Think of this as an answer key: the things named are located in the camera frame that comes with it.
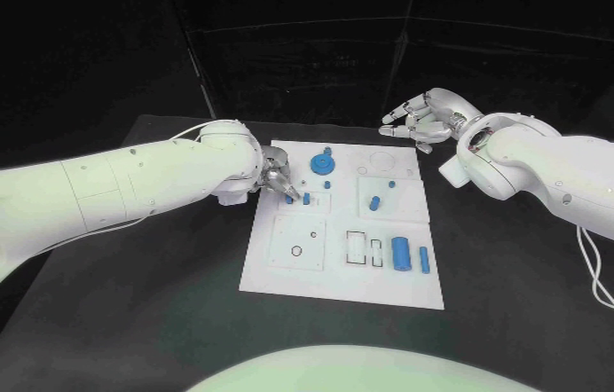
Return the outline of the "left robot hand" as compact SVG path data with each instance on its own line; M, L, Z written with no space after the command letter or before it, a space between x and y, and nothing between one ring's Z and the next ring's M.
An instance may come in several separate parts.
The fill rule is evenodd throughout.
M295 190L290 180L290 158L287 152L275 147L262 147L264 166L258 184L262 188L298 200L301 195Z

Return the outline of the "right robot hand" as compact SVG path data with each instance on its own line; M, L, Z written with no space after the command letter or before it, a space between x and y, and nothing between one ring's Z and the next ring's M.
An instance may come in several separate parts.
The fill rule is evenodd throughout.
M409 98L380 119L379 134L408 138L422 153L449 138L458 140L483 118L481 111L452 91L432 88Z

